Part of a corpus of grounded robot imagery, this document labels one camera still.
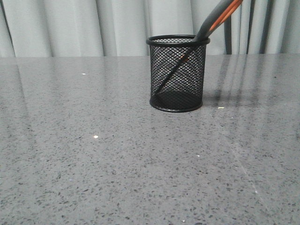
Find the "gray countertop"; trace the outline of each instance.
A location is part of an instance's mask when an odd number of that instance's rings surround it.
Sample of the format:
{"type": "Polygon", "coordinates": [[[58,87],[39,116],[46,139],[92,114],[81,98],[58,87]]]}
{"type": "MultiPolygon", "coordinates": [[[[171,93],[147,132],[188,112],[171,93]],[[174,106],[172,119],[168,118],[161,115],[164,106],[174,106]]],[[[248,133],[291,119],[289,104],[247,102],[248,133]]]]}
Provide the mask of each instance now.
{"type": "Polygon", "coordinates": [[[203,106],[149,57],[0,59],[2,225],[300,224],[300,55],[208,56],[203,106]]]}

